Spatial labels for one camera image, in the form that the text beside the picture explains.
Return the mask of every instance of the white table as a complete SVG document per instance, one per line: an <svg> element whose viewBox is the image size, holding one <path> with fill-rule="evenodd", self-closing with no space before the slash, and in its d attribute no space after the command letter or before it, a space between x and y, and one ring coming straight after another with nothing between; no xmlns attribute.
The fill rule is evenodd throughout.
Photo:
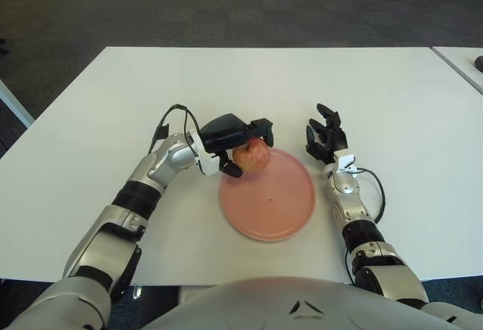
<svg viewBox="0 0 483 330"><path fill-rule="evenodd" d="M59 279L176 102L201 124L228 112L273 121L275 145L312 174L316 207L295 237L257 242L223 216L220 175L191 168L150 219L134 283L346 282L322 163L304 148L318 102L339 111L357 164L380 176L387 206L379 228L414 272L483 273L483 97L429 48L106 48L0 160L0 278ZM169 117L171 132L182 117ZM374 213L377 186L360 178Z"/></svg>
<svg viewBox="0 0 483 330"><path fill-rule="evenodd" d="M475 67L475 59L483 56L483 48L433 47L433 51L483 94L483 72Z"/></svg>

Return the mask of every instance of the pink plate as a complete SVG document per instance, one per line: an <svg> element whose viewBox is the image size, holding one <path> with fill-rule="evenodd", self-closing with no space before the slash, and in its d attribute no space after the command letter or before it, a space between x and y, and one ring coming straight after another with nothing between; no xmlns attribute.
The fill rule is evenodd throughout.
<svg viewBox="0 0 483 330"><path fill-rule="evenodd" d="M308 171L292 155L270 149L270 163L239 179L224 175L220 201L228 221L260 241L286 239L310 219L315 192Z"/></svg>

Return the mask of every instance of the black cable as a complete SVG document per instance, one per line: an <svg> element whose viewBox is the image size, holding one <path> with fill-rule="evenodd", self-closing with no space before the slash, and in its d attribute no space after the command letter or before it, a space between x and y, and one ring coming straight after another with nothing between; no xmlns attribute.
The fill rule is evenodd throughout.
<svg viewBox="0 0 483 330"><path fill-rule="evenodd" d="M184 133L184 140L188 144L189 148L193 152L194 156L198 156L198 154L195 152L195 150L191 147L191 143L188 140L188 135L186 134L186 123L188 122L188 111L184 112L184 126L183 126L183 133Z"/></svg>
<svg viewBox="0 0 483 330"><path fill-rule="evenodd" d="M374 179L376 179L377 184L379 184L379 190L380 190L380 195L382 197L382 202L380 204L379 213L377 213L377 216L374 219L375 223L379 223L379 221L381 220L381 218L384 215L384 209L386 208L386 194L384 193L383 184L380 182L379 178L377 177L377 175L372 170L369 170L369 169L366 169L366 168L358 168L357 171L348 171L348 173L350 173L350 174L361 174L361 173L365 173L365 172L372 175L374 177ZM348 255L349 255L349 250L346 250L346 255L344 256L344 264L346 265L347 276L349 276L350 282L354 285L355 284L354 279L352 278L352 274L349 271L349 265L347 264L347 256Z"/></svg>
<svg viewBox="0 0 483 330"><path fill-rule="evenodd" d="M198 132L198 135L200 135L200 132L199 132L199 126L198 126L198 122L196 121L196 118L195 116L192 114L191 111L189 111L188 107L186 106L183 106L183 105L180 105L178 103L174 104L173 106L171 106L168 111L166 111L166 113L163 115L163 117L161 118L161 121L159 122L158 124L158 127L156 128L156 131L154 133L154 135L152 136L152 140L151 140L151 146L149 147L149 150L148 150L148 154L150 154L152 152L152 148L155 146L156 144L156 141L158 141L158 136L157 136L157 133L159 130L162 129L163 127L163 124L165 123L165 120L166 120L166 117L168 116L168 114L171 112L171 111L175 111L176 109L181 109L182 111L185 112L185 117L184 117L184 138L186 140L186 143L188 144L189 148L191 149L191 151L193 152L193 154L195 156L198 156L198 154L195 152L195 150L192 148L191 146L191 143L189 142L188 140L188 135L186 133L186 123L188 121L188 115L189 117L191 117L191 119L193 120L193 123L195 124L195 127L196 127L196 132Z"/></svg>
<svg viewBox="0 0 483 330"><path fill-rule="evenodd" d="M379 178L377 177L377 175L372 170L369 170L369 169L366 169L366 168L358 168L357 171L348 171L348 172L350 174L361 174L361 173L367 172L370 175L372 175L374 177L374 179L376 180L377 184L379 184L380 196L382 197L383 201L380 204L379 213L377 213L377 216L374 219L374 222L376 224L379 223L380 219L384 215L384 209L386 208L386 194L384 193L383 184L380 182Z"/></svg>

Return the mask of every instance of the red apple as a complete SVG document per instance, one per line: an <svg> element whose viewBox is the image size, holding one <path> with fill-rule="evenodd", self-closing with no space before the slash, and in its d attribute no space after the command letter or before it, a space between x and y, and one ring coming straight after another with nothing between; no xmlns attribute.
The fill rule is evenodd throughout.
<svg viewBox="0 0 483 330"><path fill-rule="evenodd" d="M268 165L269 147L259 137L252 137L245 145L233 149L233 160L244 172L256 173Z"/></svg>

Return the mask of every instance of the small object on floor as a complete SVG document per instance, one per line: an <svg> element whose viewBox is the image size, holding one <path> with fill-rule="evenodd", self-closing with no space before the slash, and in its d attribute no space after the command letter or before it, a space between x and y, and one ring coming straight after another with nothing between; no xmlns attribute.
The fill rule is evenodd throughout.
<svg viewBox="0 0 483 330"><path fill-rule="evenodd" d="M475 59L475 67L478 71L483 72L483 56Z"/></svg>

